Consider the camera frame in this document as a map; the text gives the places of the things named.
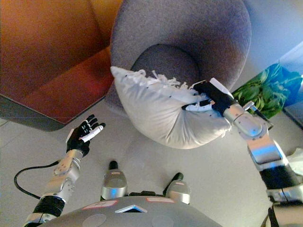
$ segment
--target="white wall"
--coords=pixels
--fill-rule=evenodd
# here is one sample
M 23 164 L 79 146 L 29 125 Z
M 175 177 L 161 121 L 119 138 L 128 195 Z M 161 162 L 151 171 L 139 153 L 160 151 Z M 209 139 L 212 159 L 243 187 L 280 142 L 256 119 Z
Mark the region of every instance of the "white wall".
M 250 52 L 233 90 L 303 41 L 303 0 L 243 0 L 250 14 Z

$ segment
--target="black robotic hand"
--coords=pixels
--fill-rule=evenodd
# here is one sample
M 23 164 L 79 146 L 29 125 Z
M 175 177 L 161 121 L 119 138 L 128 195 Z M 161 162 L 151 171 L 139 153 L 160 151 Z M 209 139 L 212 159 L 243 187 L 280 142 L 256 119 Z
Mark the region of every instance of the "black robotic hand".
M 66 139 L 66 152 L 72 149 L 81 150 L 83 157 L 89 152 L 90 140 L 96 136 L 103 128 L 105 123 L 98 124 L 95 115 L 89 116 L 80 126 L 72 129 Z

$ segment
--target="green plant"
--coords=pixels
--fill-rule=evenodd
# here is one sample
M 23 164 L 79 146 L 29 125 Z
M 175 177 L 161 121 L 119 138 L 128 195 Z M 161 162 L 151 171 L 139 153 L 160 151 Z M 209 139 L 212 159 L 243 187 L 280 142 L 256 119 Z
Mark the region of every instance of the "green plant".
M 253 101 L 270 118 L 294 102 L 301 82 L 298 72 L 289 72 L 279 63 L 273 64 L 234 91 L 233 96 L 240 105 Z

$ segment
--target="chair cushion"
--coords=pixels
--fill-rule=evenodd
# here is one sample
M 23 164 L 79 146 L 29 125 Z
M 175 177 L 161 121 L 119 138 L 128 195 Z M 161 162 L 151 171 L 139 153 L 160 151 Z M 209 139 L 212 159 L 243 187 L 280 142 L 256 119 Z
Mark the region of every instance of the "chair cushion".
M 144 69 L 146 76 L 153 77 L 157 70 L 167 78 L 175 77 L 180 82 L 193 84 L 200 81 L 195 60 L 185 51 L 170 45 L 154 45 L 145 50 L 134 63 L 131 71 Z

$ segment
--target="silver robot arm segment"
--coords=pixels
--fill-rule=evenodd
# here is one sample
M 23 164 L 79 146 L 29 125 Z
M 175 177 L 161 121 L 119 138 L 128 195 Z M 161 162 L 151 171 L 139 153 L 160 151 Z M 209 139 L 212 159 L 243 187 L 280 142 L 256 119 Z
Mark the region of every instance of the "silver robot arm segment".
M 303 183 L 291 169 L 280 146 L 268 135 L 264 117 L 248 113 L 247 107 L 240 106 L 231 95 L 222 92 L 222 86 L 202 81 L 194 89 L 200 94 L 206 93 L 212 108 L 235 125 L 245 139 L 249 154 L 267 187 L 267 195 L 273 202 L 270 209 L 274 217 L 269 215 L 271 222 L 276 222 L 277 226 L 303 225 Z
M 61 215 L 79 178 L 82 156 L 82 152 L 76 149 L 66 153 L 54 169 L 52 179 L 46 185 L 39 203 L 27 217 L 24 226 L 30 226 L 30 223 L 45 223 Z
M 66 140 L 67 153 L 54 169 L 52 179 L 33 213 L 27 217 L 24 227 L 35 227 L 61 215 L 80 176 L 80 160 L 88 154 L 90 140 L 105 127 L 105 123 L 98 124 L 97 121 L 91 115 L 71 130 Z

